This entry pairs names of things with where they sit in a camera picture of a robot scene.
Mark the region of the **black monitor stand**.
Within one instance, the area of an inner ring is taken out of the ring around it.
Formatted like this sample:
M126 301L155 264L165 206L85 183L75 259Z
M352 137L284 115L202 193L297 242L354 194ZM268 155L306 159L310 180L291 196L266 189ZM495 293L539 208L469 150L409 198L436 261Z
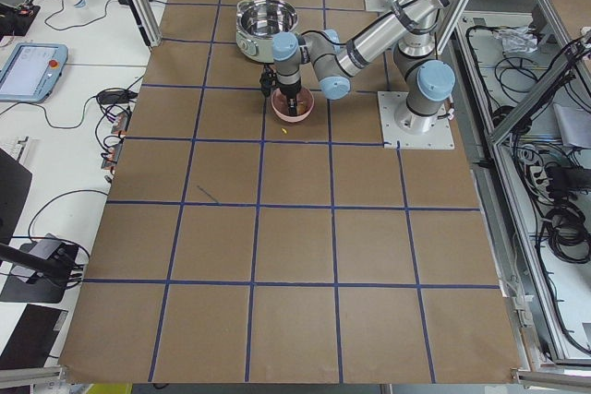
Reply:
M11 246L24 209L32 173L5 151L1 152L1 261L11 265L1 300L12 303L58 304L78 274L78 246L52 234L20 248Z

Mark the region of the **blue teach pendant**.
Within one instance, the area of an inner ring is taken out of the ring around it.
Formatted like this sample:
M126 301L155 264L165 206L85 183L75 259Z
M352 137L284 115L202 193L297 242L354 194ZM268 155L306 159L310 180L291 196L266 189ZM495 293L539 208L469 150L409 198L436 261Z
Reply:
M59 43L18 43L1 70L1 102L43 102L62 75L68 48Z

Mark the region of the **pale green electric pot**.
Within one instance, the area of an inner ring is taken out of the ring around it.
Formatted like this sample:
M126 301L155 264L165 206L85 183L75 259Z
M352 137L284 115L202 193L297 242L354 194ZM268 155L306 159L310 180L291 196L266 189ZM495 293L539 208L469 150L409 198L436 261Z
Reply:
M294 32L297 25L296 9L284 0L241 0L236 4L236 45L255 62L271 64L273 36Z

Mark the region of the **pink bowl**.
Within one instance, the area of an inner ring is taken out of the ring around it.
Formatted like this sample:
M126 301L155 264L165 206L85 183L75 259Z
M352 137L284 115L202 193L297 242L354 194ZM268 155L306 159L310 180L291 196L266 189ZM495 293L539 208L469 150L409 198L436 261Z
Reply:
M274 113L287 123L298 123L305 120L315 106L312 92L303 88L294 99L288 98L276 89L271 94L271 107Z

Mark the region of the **brown egg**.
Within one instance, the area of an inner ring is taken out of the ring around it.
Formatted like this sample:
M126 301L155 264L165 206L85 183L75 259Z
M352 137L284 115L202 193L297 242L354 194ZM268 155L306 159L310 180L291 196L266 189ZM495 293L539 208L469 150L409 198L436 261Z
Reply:
M296 107L296 112L298 115L303 115L308 111L307 106L302 105L302 104L298 104Z

